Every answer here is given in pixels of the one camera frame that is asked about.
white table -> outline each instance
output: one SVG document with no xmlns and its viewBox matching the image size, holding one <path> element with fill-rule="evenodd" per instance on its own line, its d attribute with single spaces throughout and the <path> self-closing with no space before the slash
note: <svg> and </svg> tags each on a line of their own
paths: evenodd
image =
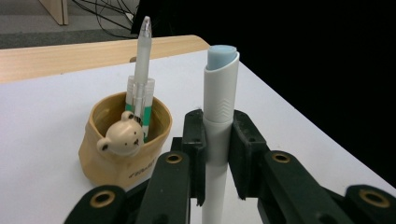
<svg viewBox="0 0 396 224">
<path fill-rule="evenodd" d="M 186 113 L 203 106 L 206 51 L 150 62 L 154 96 L 173 125 L 163 152 L 182 136 Z M 78 149 L 93 105 L 126 91 L 134 63 L 39 77 L 0 85 L 0 223 L 63 223 L 94 186 L 79 165 Z M 341 195 L 368 184 L 393 196 L 396 189 L 322 132 L 242 63 L 235 109 L 247 113 L 269 148 L 294 155 L 319 184 Z M 192 202 L 191 223 L 201 223 Z M 228 174 L 223 223 L 261 223 L 257 200 L 239 200 Z"/>
</svg>

table surface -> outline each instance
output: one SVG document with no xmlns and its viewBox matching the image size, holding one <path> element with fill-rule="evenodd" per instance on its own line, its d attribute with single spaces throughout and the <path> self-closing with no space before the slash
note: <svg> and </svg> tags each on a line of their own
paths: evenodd
<svg viewBox="0 0 396 224">
<path fill-rule="evenodd" d="M 202 108 L 208 47 L 193 35 L 153 39 L 151 58 L 157 60 L 150 62 L 150 76 L 158 83 L 156 97 L 173 117 L 163 152 L 170 148 L 172 137 L 182 135 L 185 114 Z M 134 71 L 129 60 L 135 52 L 136 40 L 0 50 L 1 64 L 8 65 L 0 71 L 4 82 L 0 85 L 0 139 L 7 139 L 0 157 L 4 192 L 0 201 L 7 202 L 0 203 L 1 223 L 59 223 L 92 188 L 78 163 L 84 126 L 95 102 L 125 91 L 125 80 Z M 242 63 L 235 101 L 235 109 L 251 117 L 269 148 L 297 157 L 321 186 L 343 194 L 349 185 L 368 184 L 396 195 L 395 188 Z M 223 223 L 260 223 L 256 201 L 236 197 L 230 174 L 226 195 Z M 191 208 L 191 223 L 201 223 L 200 212 L 199 207 Z"/>
<path fill-rule="evenodd" d="M 199 36 L 157 37 L 150 59 L 208 49 Z M 86 44 L 0 49 L 0 83 L 45 77 L 134 61 L 137 39 Z"/>
</svg>

pen holder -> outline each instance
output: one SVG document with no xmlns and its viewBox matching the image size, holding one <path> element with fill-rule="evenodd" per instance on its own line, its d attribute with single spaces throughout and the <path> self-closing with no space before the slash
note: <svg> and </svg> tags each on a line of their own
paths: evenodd
<svg viewBox="0 0 396 224">
<path fill-rule="evenodd" d="M 85 126 L 85 134 L 79 148 L 79 161 L 84 175 L 94 185 L 117 185 L 124 189 L 147 176 L 154 168 L 171 126 L 168 108 L 153 98 L 148 141 L 137 155 L 120 156 L 97 149 L 96 144 L 105 138 L 108 128 L 119 121 L 125 111 L 126 92 L 110 95 L 92 109 Z"/>
</svg>

teddy bear figurine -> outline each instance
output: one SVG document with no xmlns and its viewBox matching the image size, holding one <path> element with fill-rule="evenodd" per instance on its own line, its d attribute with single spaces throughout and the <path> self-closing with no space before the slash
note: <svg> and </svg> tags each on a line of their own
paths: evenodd
<svg viewBox="0 0 396 224">
<path fill-rule="evenodd" d="M 144 143 L 143 129 L 138 121 L 133 112 L 124 111 L 121 120 L 112 124 L 106 137 L 97 142 L 97 150 L 111 151 L 119 156 L 136 155 Z"/>
</svg>

white pen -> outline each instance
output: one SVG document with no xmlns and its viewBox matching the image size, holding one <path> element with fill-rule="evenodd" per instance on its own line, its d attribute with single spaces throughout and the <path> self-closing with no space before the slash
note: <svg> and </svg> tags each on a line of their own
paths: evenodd
<svg viewBox="0 0 396 224">
<path fill-rule="evenodd" d="M 145 111 L 145 88 L 149 78 L 149 55 L 151 52 L 151 42 L 151 20 L 147 16 L 143 19 L 139 37 L 137 39 L 137 55 L 134 68 L 134 87 L 136 92 L 132 101 L 134 115 L 139 118 L 139 122 L 141 124 Z"/>
<path fill-rule="evenodd" d="M 207 161 L 203 224 L 221 223 L 238 65 L 239 52 L 235 47 L 215 45 L 209 48 L 204 78 Z"/>
</svg>

